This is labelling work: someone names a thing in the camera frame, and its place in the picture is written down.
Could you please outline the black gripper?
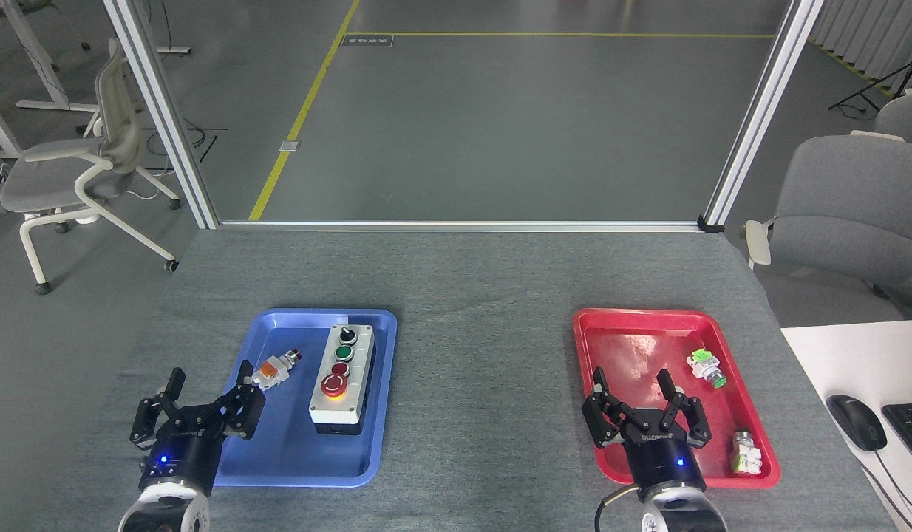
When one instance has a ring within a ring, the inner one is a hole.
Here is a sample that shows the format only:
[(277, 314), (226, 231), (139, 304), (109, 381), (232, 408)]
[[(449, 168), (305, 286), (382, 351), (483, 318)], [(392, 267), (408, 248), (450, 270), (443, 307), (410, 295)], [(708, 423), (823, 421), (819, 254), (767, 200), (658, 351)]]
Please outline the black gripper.
[(213, 491), (225, 437), (251, 439), (256, 432), (266, 400), (253, 383), (250, 361), (241, 361), (236, 383), (207, 406), (203, 427), (176, 404), (185, 380), (182, 368), (173, 368), (163, 391), (138, 404), (129, 441), (151, 450), (142, 468), (142, 491), (159, 482)]
[[(589, 434), (598, 449), (624, 441), (628, 467), (639, 493), (675, 487), (706, 491), (692, 453), (692, 447), (702, 449), (712, 439), (712, 429), (699, 398), (687, 396), (673, 383), (669, 371), (662, 368), (656, 374), (656, 381), (667, 408), (658, 420), (652, 414), (641, 417), (636, 409), (613, 396), (601, 367), (594, 368), (592, 381), (591, 393), (581, 407)], [(679, 412), (686, 418), (688, 434), (675, 422)]]

